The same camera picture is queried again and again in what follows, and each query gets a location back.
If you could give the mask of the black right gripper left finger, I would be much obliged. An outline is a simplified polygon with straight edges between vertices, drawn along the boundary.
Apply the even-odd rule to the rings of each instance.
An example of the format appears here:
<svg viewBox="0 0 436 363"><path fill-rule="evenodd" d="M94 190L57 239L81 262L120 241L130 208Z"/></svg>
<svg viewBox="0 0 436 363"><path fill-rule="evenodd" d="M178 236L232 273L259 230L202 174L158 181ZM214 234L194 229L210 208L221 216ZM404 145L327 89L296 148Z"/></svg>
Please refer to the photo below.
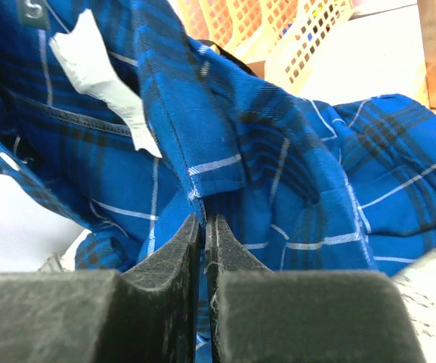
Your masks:
<svg viewBox="0 0 436 363"><path fill-rule="evenodd" d="M125 273L0 274L0 362L192 362L199 223Z"/></svg>

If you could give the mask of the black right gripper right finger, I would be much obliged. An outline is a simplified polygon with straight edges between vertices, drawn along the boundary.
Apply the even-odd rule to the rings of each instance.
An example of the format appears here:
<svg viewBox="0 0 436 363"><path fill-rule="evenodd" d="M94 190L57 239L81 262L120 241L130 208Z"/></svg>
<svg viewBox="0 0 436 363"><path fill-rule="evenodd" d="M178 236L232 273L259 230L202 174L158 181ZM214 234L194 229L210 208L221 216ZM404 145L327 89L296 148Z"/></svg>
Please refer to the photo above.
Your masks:
<svg viewBox="0 0 436 363"><path fill-rule="evenodd" d="M382 273L271 271L222 216L206 226L215 362L423 362L406 306Z"/></svg>

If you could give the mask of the blue plaid shirt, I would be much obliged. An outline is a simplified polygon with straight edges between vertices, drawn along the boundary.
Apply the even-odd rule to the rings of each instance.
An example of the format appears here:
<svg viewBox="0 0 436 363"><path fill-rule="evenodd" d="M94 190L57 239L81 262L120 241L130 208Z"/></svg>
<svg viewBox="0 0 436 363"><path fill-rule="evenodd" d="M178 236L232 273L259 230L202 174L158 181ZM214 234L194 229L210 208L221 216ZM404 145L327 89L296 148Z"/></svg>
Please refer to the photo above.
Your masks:
<svg viewBox="0 0 436 363"><path fill-rule="evenodd" d="M196 216L192 362L215 362L213 216L271 271L392 279L436 247L433 112L291 95L166 1L0 1L0 173L88 231L72 272L125 273Z"/></svg>

